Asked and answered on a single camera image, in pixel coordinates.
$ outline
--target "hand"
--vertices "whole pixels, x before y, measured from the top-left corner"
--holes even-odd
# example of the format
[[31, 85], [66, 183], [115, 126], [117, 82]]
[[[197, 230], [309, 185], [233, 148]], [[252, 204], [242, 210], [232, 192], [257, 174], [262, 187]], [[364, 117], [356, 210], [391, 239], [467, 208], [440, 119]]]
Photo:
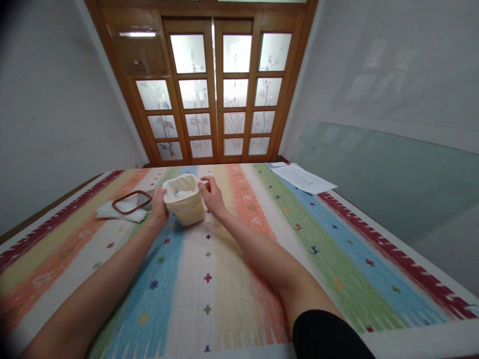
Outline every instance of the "hand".
[[165, 202], [163, 201], [163, 197], [165, 196], [167, 189], [166, 188], [157, 188], [153, 193], [152, 198], [152, 209], [151, 209], [151, 216], [150, 221], [158, 226], [165, 226], [168, 222], [169, 213], [166, 209]]
[[221, 189], [216, 184], [215, 178], [213, 176], [204, 176], [200, 179], [208, 181], [206, 184], [198, 182], [198, 187], [200, 188], [200, 193], [205, 200], [206, 207], [208, 207], [212, 215], [216, 217], [221, 213], [227, 213], [228, 210], [223, 203]]

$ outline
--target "black sleeve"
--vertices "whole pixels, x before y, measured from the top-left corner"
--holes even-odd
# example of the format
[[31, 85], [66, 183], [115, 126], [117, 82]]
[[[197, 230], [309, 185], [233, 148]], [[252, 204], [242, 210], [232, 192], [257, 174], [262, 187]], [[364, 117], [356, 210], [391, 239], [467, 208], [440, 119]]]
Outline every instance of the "black sleeve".
[[304, 358], [374, 358], [359, 335], [330, 312], [302, 313], [293, 326], [294, 351]]

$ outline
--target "white container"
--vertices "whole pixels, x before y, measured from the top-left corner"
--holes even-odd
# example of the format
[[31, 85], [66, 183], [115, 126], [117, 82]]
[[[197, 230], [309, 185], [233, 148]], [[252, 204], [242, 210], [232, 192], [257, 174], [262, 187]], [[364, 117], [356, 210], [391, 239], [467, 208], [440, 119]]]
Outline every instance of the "white container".
[[[169, 179], [162, 187], [168, 189], [164, 197], [168, 212], [174, 213], [182, 226], [186, 227], [205, 219], [203, 198], [195, 175], [185, 174]], [[192, 192], [178, 195], [181, 191]]]

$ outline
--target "colorful striped blanket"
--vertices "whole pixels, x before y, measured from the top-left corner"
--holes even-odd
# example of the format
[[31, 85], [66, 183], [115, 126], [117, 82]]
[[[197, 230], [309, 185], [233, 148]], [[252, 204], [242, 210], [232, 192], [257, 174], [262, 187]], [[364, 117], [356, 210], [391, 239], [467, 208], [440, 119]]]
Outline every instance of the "colorful striped blanket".
[[[269, 164], [105, 173], [4, 243], [2, 324], [16, 352], [145, 223], [98, 220], [96, 208], [184, 173], [215, 176], [229, 211], [296, 257], [377, 357], [479, 352], [477, 298], [335, 192], [311, 196]], [[279, 295], [207, 211], [187, 228], [170, 216], [89, 357], [289, 358], [291, 340]]]

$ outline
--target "white paper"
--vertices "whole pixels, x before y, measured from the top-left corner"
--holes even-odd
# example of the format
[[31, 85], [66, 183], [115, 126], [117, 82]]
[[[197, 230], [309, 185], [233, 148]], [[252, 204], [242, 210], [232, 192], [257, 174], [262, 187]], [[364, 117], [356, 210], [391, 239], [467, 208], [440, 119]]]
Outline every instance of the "white paper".
[[299, 166], [284, 166], [271, 170], [295, 187], [310, 194], [323, 193], [337, 187], [335, 184], [323, 180]]
[[271, 165], [274, 167], [281, 167], [281, 166], [287, 166], [288, 164], [284, 162], [272, 162]]

